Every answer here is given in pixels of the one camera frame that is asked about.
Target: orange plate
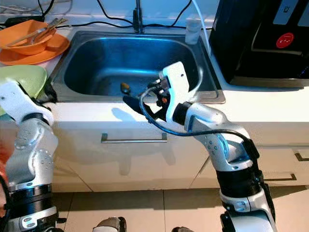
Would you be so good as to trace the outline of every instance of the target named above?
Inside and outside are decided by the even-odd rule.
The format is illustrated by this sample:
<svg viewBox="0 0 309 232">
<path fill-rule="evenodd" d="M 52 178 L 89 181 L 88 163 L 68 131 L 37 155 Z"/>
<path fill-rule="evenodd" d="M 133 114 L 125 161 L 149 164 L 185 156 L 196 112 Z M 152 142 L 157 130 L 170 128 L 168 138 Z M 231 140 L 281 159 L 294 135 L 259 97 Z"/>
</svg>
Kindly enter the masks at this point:
<svg viewBox="0 0 309 232">
<path fill-rule="evenodd" d="M 0 62 L 7 65 L 17 64 L 37 64 L 50 60 L 62 54 L 70 45 L 67 38 L 62 35 L 55 34 L 47 43 L 47 47 L 41 53 L 26 56 L 10 50 L 2 50 L 0 52 Z"/>
<path fill-rule="evenodd" d="M 38 22 L 35 20 L 28 20 L 23 23 L 16 24 L 14 26 L 11 26 L 9 28 L 5 28 L 3 30 L 0 30 L 0 47 L 3 48 L 7 44 L 25 36 L 32 32 L 35 32 L 37 29 L 41 29 L 47 26 L 47 23 L 44 22 Z M 35 44 L 28 44 L 28 42 L 31 41 L 31 38 L 24 39 L 16 44 L 14 46 L 6 47 L 4 49 L 12 50 L 15 52 L 18 52 L 20 54 L 24 55 L 34 55 L 38 54 L 45 50 L 47 46 L 48 40 L 50 40 L 53 35 L 55 34 L 56 29 L 48 32 L 44 38 L 36 42 Z"/>
</svg>

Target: power cord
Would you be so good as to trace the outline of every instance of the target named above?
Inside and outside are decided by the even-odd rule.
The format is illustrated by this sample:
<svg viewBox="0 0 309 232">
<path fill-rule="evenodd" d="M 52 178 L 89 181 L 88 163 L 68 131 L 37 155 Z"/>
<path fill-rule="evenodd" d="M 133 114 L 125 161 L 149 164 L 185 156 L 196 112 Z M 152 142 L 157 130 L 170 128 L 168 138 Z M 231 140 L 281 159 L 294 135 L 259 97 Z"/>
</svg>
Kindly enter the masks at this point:
<svg viewBox="0 0 309 232">
<path fill-rule="evenodd" d="M 43 15 L 43 14 L 44 14 L 44 11 L 43 11 L 43 8 L 42 8 L 42 6 L 41 6 L 40 0 L 38 0 L 38 4 L 39 4 L 40 10 L 41 10 L 41 13 L 42 13 L 42 15 Z"/>
<path fill-rule="evenodd" d="M 160 27 L 160 28 L 183 28 L 183 29 L 185 29 L 185 27 L 175 26 L 175 24 L 178 22 L 178 19 L 180 18 L 180 16 L 190 6 L 191 3 L 192 3 L 192 0 L 190 0 L 188 2 L 188 4 L 180 11 L 177 18 L 175 19 L 175 21 L 171 25 L 162 25 L 162 24 L 156 24 L 155 23 L 155 24 L 146 24 L 146 25 L 143 25 L 143 27 L 144 28 L 146 28 L 146 27 Z"/>
<path fill-rule="evenodd" d="M 132 28 L 133 27 L 133 25 L 119 26 L 113 23 L 108 23 L 108 22 L 103 22 L 103 21 L 93 21 L 93 22 L 84 23 L 84 24 L 62 25 L 62 26 L 57 26 L 56 28 L 59 29 L 59 28 L 69 28 L 69 27 L 84 27 L 84 26 L 88 26 L 91 24 L 95 24 L 95 23 L 102 23 L 102 24 L 110 25 L 116 28 Z"/>
<path fill-rule="evenodd" d="M 129 21 L 129 20 L 125 19 L 125 18 L 115 18 L 115 17 L 110 17 L 110 16 L 108 16 L 107 13 L 106 13 L 106 11 L 104 10 L 104 7 L 103 7 L 101 1 L 100 1 L 100 0 L 97 0 L 97 2 L 98 2 L 98 4 L 99 4 L 101 10 L 103 11 L 104 15 L 105 15 L 107 18 L 109 18 L 109 19 L 121 20 L 121 21 L 124 21 L 124 22 L 127 22 L 127 23 L 133 25 L 133 23 L 132 23 L 131 21 Z"/>
<path fill-rule="evenodd" d="M 55 0 L 51 0 L 51 1 L 50 1 L 50 4 L 49 4 L 48 8 L 46 9 L 46 11 L 45 11 L 44 13 L 42 13 L 42 17 L 45 17 L 45 15 L 47 15 L 47 13 L 52 9 L 53 4 L 54 4 L 54 1 L 55 1 Z"/>
<path fill-rule="evenodd" d="M 177 135 L 177 136 L 182 136 L 182 137 L 189 137 L 189 136 L 198 136 L 198 135 L 205 135 L 205 134 L 219 134 L 219 133 L 225 133 L 225 134 L 233 134 L 236 135 L 238 137 L 240 137 L 243 141 L 249 142 L 250 143 L 250 139 L 247 138 L 246 136 L 244 136 L 243 134 L 234 131 L 234 130 L 225 130 L 225 129 L 218 129 L 218 130 L 206 130 L 206 131 L 196 131 L 196 132 L 187 132 L 187 133 L 183 133 L 183 132 L 178 132 L 175 130 L 171 130 L 169 128 L 166 128 L 164 126 L 162 126 L 161 124 L 159 124 L 158 122 L 156 122 L 147 112 L 147 110 L 145 109 L 144 106 L 144 101 L 143 99 L 147 96 L 147 94 L 151 91 L 157 90 L 158 87 L 151 87 L 149 89 L 147 89 L 145 92 L 142 93 L 142 95 L 140 96 L 140 109 L 143 113 L 143 115 L 147 118 L 147 120 L 152 123 L 154 126 L 158 127 L 160 130 L 169 133 L 169 134 L 173 134 L 173 135 Z"/>
</svg>

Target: white wall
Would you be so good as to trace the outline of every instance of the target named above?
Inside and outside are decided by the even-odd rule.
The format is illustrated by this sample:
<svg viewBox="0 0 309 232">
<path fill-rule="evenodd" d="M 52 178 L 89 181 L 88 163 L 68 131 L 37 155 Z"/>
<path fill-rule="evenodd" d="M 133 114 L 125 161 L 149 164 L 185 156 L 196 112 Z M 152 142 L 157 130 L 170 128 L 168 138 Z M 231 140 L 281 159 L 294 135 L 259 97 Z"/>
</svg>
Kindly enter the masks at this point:
<svg viewBox="0 0 309 232">
<path fill-rule="evenodd" d="M 206 22 L 213 22 L 217 10 L 219 0 L 197 0 Z M 49 2 L 49 0 L 41 0 L 41 3 Z M 135 0 L 101 0 L 106 11 L 111 16 L 132 17 L 132 11 L 135 8 Z M 147 21 L 155 22 L 158 19 L 173 19 L 180 10 L 189 2 L 189 0 L 141 0 L 143 16 Z M 18 5 L 25 7 L 37 6 L 37 0 L 0 0 L 1 5 Z M 79 15 L 101 15 L 101 9 L 96 0 L 72 0 L 72 2 L 57 3 L 52 9 L 53 13 Z M 197 17 L 194 5 L 183 13 L 180 18 L 180 25 L 183 25 L 186 18 Z"/>
</svg>

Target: red label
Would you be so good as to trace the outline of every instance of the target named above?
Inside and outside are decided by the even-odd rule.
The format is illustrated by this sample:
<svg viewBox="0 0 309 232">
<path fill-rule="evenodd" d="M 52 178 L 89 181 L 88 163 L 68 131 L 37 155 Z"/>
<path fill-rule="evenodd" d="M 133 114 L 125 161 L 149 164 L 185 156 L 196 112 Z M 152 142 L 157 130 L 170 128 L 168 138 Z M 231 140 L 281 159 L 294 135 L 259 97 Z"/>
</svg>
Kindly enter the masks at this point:
<svg viewBox="0 0 309 232">
<path fill-rule="evenodd" d="M 293 33 L 285 33 L 282 36 L 280 36 L 276 42 L 277 48 L 285 48 L 289 46 L 294 40 Z"/>
</svg>

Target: stainless steel sink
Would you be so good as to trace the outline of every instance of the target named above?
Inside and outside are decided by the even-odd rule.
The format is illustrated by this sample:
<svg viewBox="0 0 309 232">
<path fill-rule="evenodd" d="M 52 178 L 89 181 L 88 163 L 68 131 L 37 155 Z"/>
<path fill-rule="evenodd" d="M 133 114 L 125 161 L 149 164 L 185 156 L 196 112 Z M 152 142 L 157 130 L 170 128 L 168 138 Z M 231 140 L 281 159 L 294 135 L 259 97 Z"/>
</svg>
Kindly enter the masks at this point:
<svg viewBox="0 0 309 232">
<path fill-rule="evenodd" d="M 60 102 L 119 102 L 122 82 L 136 96 L 177 61 L 184 65 L 195 101 L 225 101 L 202 40 L 187 45 L 184 35 L 79 31 L 50 81 Z"/>
</svg>

